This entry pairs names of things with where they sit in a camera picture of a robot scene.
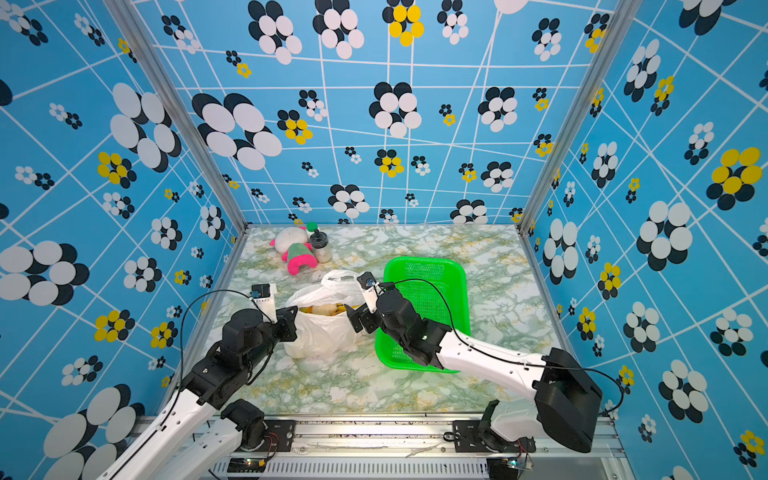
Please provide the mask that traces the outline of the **green plastic basket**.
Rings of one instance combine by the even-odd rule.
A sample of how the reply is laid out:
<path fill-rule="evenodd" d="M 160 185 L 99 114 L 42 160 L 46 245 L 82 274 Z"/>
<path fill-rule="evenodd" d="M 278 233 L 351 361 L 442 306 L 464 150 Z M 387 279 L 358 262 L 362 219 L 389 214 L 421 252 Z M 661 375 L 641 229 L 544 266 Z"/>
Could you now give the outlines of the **green plastic basket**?
<path fill-rule="evenodd" d="M 459 263 L 450 259 L 400 256 L 386 264 L 383 281 L 397 282 L 397 289 L 422 317 L 471 334 L 466 273 Z M 375 351 L 382 364 L 395 370 L 455 373 L 417 364 L 381 330 L 376 332 Z"/>

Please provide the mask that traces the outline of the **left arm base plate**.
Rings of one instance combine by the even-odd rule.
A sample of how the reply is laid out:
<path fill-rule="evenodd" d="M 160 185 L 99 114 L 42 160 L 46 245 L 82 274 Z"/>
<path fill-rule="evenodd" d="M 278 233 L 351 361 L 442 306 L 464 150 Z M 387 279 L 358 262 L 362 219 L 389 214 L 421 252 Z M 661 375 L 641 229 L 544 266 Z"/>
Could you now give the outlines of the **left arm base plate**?
<path fill-rule="evenodd" d="M 295 420 L 267 419 L 249 426 L 243 432 L 240 451 L 289 452 L 293 445 L 296 425 Z"/>

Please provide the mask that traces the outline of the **white plastic bag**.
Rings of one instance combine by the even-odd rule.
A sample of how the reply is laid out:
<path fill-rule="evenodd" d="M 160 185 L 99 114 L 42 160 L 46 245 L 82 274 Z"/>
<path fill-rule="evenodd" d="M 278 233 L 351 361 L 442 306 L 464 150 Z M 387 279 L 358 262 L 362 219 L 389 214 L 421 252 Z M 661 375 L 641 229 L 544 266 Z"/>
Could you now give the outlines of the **white plastic bag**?
<path fill-rule="evenodd" d="M 297 290 L 287 305 L 300 307 L 341 303 L 359 307 L 365 303 L 356 280 L 358 273 L 349 270 L 327 272 L 319 283 Z M 294 359 L 329 357 L 352 347 L 359 334 L 355 333 L 347 313 L 337 316 L 305 314 L 299 310 L 295 321 L 297 339 L 285 343 L 285 351 Z"/>

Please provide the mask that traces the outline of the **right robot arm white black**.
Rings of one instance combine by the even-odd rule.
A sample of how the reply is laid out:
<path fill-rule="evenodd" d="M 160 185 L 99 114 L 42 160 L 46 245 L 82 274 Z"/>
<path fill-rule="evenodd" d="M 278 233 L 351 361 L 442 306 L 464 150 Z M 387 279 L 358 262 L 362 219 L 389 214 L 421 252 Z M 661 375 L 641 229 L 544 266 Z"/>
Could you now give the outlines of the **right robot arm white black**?
<path fill-rule="evenodd" d="M 603 394 L 568 352 L 522 353 L 476 340 L 421 316 L 395 288 L 371 288 L 364 298 L 363 305 L 347 309 L 355 331 L 379 330 L 420 366 L 469 373 L 531 402 L 528 412 L 488 405 L 483 422 L 494 449 L 501 441 L 542 435 L 575 452 L 592 450 Z"/>

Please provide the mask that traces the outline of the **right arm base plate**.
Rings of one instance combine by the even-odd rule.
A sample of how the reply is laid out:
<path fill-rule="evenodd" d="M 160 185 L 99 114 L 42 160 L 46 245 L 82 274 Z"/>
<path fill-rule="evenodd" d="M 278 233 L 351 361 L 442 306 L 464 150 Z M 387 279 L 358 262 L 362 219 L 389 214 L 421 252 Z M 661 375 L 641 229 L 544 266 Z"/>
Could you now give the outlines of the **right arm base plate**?
<path fill-rule="evenodd" d="M 532 437 L 505 440 L 480 420 L 455 420 L 443 433 L 443 440 L 452 443 L 457 453 L 525 454 L 536 451 Z"/>

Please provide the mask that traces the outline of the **yellow banana toy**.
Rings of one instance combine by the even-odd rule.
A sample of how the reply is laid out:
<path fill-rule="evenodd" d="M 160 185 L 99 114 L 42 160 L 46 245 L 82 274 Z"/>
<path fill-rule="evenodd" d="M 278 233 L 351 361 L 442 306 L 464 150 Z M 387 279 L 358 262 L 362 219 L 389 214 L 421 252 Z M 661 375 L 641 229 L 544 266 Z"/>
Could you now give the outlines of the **yellow banana toy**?
<path fill-rule="evenodd" d="M 347 312 L 347 306 L 341 303 L 323 304 L 315 306 L 300 307 L 299 310 L 305 314 L 321 316 L 337 316 Z"/>

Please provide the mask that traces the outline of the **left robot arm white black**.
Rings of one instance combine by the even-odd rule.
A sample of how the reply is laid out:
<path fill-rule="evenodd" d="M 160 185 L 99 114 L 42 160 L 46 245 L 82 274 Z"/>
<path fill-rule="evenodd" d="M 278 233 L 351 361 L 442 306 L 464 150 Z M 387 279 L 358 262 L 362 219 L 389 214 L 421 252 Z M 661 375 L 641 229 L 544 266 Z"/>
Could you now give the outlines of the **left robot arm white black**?
<path fill-rule="evenodd" d="M 99 479 L 200 479 L 220 460 L 243 448 L 265 446 L 269 455 L 280 437 L 268 430 L 265 414 L 247 400 L 230 398 L 256 378 L 282 342 L 297 339 L 296 306 L 280 308 L 273 320 L 258 309 L 232 315 L 204 358 L 181 381 L 180 390 L 155 420 Z"/>

